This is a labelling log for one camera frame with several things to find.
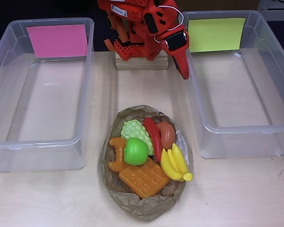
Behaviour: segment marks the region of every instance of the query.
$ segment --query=yellow sticky note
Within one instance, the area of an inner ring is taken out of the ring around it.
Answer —
[[[190,20],[190,52],[238,50],[244,22],[245,18]]]

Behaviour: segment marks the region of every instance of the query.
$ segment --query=pink sticky note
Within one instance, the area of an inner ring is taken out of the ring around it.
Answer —
[[[87,54],[84,25],[27,27],[37,58],[78,57]]]

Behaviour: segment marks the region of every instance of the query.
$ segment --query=crumpled paper bag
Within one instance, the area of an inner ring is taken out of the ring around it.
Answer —
[[[174,126],[176,129],[176,144],[182,150],[188,163],[187,144],[177,124],[158,110],[147,105],[139,105],[127,108],[118,113],[104,142],[100,157],[100,166],[104,185],[118,206],[140,220],[150,221],[159,217],[176,204],[176,201],[180,198],[184,190],[186,182],[171,180],[158,194],[141,200],[138,195],[120,180],[118,174],[108,167],[108,162],[115,161],[115,149],[108,144],[109,140],[114,137],[120,137],[125,122],[132,119],[142,122],[146,117],[152,118],[156,123],[166,121]]]

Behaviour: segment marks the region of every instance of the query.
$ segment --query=cable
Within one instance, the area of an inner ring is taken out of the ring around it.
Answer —
[[[173,6],[158,6],[157,8],[171,8],[171,9],[174,9],[175,11],[177,11],[181,16],[182,16],[182,20],[181,20],[181,23],[179,23],[177,26],[173,27],[173,28],[170,28],[170,29],[167,29],[167,31],[172,31],[172,30],[175,30],[176,28],[180,27],[183,22],[184,22],[184,15],[182,14],[182,12],[180,10],[178,10],[176,7],[173,7]],[[157,43],[161,43],[159,42],[157,39],[156,39],[156,35],[154,36],[153,38]]]

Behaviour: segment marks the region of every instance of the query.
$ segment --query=white table surface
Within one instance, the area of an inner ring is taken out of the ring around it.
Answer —
[[[284,156],[203,159],[194,143],[183,80],[174,67],[117,72],[113,65],[113,53],[96,53],[86,166],[0,173],[0,227],[284,227]],[[98,157],[116,113],[140,104],[178,123],[192,150],[195,174],[176,205],[149,223],[122,211],[98,173]]]

